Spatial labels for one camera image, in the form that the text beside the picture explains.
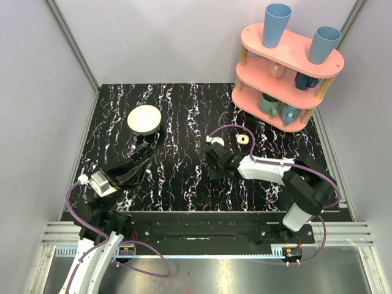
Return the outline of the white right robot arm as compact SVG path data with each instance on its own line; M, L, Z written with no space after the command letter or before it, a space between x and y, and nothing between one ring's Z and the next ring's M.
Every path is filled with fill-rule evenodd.
M286 243L297 239L303 225L326 208L337 188L335 180L312 157L278 160L233 154L220 143L210 144L205 157L211 179L242 178L283 186L293 200L278 227L278 235Z

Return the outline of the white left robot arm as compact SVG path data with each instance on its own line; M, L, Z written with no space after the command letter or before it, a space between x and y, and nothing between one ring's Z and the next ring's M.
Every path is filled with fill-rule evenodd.
M77 250L60 293L97 293L115 251L122 243L138 242L132 216L114 209L121 193L137 187L143 179L149 159L119 160L98 171L82 174L66 193L66 206L81 228ZM70 196L77 186L89 186L96 197L85 201L87 213L72 208Z

